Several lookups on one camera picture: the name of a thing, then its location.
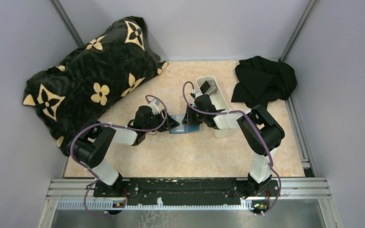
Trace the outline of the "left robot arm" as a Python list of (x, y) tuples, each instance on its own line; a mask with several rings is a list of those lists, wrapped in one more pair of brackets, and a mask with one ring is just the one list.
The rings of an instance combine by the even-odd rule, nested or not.
[(138, 146), (149, 132), (165, 132), (180, 124), (166, 109), (156, 111), (148, 105), (138, 108), (126, 127), (92, 121), (68, 144), (69, 155), (89, 170), (102, 184), (120, 188), (122, 175), (105, 159), (111, 144)]

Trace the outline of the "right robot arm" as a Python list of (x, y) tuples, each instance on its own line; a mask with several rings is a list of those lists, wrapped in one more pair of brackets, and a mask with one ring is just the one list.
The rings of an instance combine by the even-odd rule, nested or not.
[(240, 129), (250, 148), (255, 152), (250, 180), (261, 184), (266, 182), (271, 174), (273, 156), (285, 137), (283, 128), (262, 105), (250, 110), (216, 109), (209, 95), (191, 93), (194, 103), (187, 103), (184, 124), (206, 124), (217, 131)]

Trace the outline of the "blue leather card holder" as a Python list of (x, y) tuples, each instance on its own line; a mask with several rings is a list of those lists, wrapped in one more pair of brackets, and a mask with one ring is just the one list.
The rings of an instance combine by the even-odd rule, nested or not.
[(169, 130), (170, 134), (188, 134), (197, 132), (200, 130), (199, 125), (186, 125), (182, 123), (182, 120), (184, 118), (183, 115), (172, 115), (171, 116), (179, 125), (176, 127), (172, 127)]

